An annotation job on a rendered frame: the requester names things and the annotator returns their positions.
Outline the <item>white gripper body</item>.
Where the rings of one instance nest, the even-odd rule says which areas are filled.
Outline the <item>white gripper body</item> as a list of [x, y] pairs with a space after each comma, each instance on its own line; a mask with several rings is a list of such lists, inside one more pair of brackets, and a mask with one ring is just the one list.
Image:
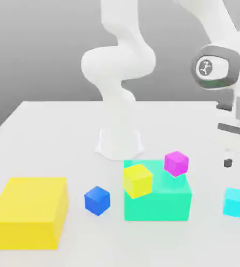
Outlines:
[[218, 123], [216, 139], [225, 149], [240, 153], [240, 128], [234, 125]]

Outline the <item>small cyan cube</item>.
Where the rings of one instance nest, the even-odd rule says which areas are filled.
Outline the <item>small cyan cube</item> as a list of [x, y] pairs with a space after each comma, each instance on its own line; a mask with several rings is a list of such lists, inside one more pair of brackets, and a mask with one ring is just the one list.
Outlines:
[[226, 188], [223, 200], [223, 214], [240, 218], [240, 189]]

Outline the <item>small magenta cube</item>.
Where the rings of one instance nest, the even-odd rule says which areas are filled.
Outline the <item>small magenta cube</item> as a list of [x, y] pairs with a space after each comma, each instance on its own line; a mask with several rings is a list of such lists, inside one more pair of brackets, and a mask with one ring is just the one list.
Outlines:
[[173, 177], [178, 177], [187, 173], [189, 166], [189, 157], [180, 151], [174, 151], [166, 154], [164, 159], [164, 170]]

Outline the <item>small yellow cube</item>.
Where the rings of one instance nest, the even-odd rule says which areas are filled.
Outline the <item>small yellow cube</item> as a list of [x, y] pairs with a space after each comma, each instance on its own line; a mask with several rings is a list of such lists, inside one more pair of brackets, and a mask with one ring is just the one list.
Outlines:
[[123, 169], [123, 188], [136, 199], [150, 194], [153, 188], [153, 174], [143, 165], [136, 164]]

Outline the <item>small blue cube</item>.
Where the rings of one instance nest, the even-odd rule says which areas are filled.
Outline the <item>small blue cube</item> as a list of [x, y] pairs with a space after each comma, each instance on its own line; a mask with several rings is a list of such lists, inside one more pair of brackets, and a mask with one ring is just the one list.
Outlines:
[[100, 216], [110, 207], [110, 193], [95, 186], [84, 195], [85, 208], [93, 214]]

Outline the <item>large green box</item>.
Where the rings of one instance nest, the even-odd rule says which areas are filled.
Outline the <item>large green box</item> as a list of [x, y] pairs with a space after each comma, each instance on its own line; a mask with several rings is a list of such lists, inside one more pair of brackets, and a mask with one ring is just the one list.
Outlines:
[[125, 221], [188, 221], [192, 191], [186, 174], [173, 177], [162, 160], [125, 160], [124, 167], [143, 164], [153, 174], [152, 192], [132, 199], [124, 193]]

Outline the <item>large yellow box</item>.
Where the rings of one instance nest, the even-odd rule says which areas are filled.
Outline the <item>large yellow box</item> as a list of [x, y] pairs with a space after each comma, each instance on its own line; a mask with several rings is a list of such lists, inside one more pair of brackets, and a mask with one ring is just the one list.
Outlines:
[[11, 178], [0, 194], [0, 250], [56, 250], [68, 210], [66, 178]]

